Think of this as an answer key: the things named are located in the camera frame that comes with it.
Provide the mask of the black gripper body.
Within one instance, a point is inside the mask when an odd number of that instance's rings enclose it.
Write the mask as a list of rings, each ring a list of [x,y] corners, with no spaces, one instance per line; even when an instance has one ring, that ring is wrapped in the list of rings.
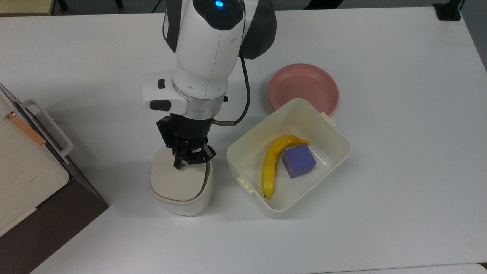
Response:
[[[213,157],[213,148],[207,135],[213,119],[194,120],[182,115],[170,114],[156,122],[164,144],[175,157],[185,157],[193,150],[202,149]]]

